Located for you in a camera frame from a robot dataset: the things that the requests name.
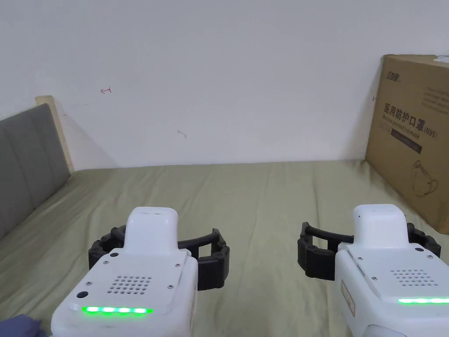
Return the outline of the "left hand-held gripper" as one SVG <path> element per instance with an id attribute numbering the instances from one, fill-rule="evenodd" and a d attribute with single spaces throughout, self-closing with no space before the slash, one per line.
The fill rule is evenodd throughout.
<path id="1" fill-rule="evenodd" d="M 216 228 L 178 242 L 177 225 L 174 209 L 137 207 L 126 226 L 94 241 L 90 270 L 56 308 L 52 335 L 192 336 L 197 290 L 225 285 L 230 247 Z M 200 257 L 207 245 L 210 255 Z"/>

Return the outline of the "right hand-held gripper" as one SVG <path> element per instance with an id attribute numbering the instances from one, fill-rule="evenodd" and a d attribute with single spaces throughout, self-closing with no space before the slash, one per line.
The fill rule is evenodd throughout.
<path id="1" fill-rule="evenodd" d="M 303 222 L 297 240 L 297 262 L 305 275 L 335 280 L 337 303 L 352 335 L 448 336 L 449 268 L 439 259 L 441 245 L 406 225 L 403 211 L 392 204 L 357 206 L 353 219 L 354 236 Z M 314 245 L 314 237 L 327 248 Z"/>

